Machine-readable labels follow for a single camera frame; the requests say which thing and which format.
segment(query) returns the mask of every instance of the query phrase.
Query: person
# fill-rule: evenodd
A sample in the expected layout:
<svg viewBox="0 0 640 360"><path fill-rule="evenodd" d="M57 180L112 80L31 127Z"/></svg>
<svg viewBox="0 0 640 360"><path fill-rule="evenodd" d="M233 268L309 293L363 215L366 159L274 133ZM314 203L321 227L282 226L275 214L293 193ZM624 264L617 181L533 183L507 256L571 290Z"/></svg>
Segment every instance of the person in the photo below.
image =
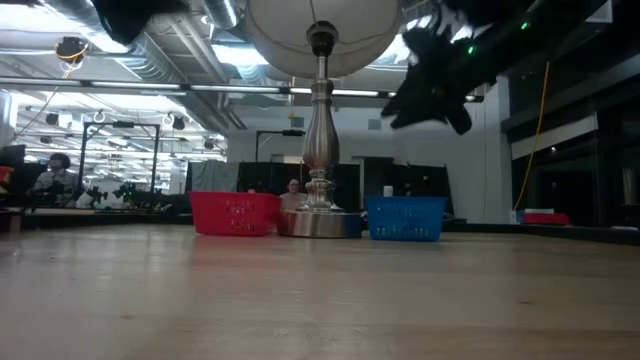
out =
<svg viewBox="0 0 640 360"><path fill-rule="evenodd" d="M291 179L287 185L288 192L280 195L283 210L295 210L307 202L307 194L300 192L300 181Z"/></svg>
<svg viewBox="0 0 640 360"><path fill-rule="evenodd" d="M78 189L78 175L68 171L71 159L65 154L55 153L49 158L48 165L50 171L38 176L33 191L55 192L56 206L75 207L73 198Z"/></svg>

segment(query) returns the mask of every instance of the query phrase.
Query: blue basket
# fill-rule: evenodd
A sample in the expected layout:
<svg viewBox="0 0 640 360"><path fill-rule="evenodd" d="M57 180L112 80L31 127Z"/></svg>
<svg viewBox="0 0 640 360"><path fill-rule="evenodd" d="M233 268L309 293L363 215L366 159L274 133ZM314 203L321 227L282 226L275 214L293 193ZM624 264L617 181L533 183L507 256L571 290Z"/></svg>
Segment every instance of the blue basket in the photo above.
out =
<svg viewBox="0 0 640 360"><path fill-rule="evenodd" d="M368 197L369 234L374 240L438 241L447 198Z"/></svg>

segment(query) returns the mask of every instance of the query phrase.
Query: wooden table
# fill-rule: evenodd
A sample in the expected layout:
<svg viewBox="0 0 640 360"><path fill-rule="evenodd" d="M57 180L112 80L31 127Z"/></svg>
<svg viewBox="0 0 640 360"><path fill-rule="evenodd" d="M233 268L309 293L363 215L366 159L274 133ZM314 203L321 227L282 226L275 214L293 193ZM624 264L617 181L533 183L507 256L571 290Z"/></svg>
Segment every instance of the wooden table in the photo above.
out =
<svg viewBox="0 0 640 360"><path fill-rule="evenodd" d="M18 238L0 242L3 360L640 358L636 247L150 225Z"/></svg>

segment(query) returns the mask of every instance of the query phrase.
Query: lamp base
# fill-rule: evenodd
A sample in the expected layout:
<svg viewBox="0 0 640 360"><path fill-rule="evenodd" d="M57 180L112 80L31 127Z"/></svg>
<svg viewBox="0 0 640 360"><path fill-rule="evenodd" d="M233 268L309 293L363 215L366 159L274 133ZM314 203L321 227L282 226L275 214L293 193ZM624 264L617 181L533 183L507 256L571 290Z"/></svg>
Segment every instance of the lamp base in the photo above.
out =
<svg viewBox="0 0 640 360"><path fill-rule="evenodd" d="M278 234L283 236L345 239L362 237L359 213L283 211Z"/></svg>

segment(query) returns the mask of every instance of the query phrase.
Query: red object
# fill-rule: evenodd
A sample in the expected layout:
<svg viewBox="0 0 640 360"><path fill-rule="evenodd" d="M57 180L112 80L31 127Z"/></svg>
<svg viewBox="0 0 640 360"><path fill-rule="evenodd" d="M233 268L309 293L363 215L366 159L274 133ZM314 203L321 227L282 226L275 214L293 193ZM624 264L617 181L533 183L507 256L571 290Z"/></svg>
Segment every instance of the red object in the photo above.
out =
<svg viewBox="0 0 640 360"><path fill-rule="evenodd" d="M5 177L13 172L13 168L0 166L0 181L7 181Z"/></svg>
<svg viewBox="0 0 640 360"><path fill-rule="evenodd" d="M280 202L271 194L191 192L196 231L206 235L264 236L280 220Z"/></svg>
<svg viewBox="0 0 640 360"><path fill-rule="evenodd" d="M536 225L569 225L567 214L524 214L524 224Z"/></svg>

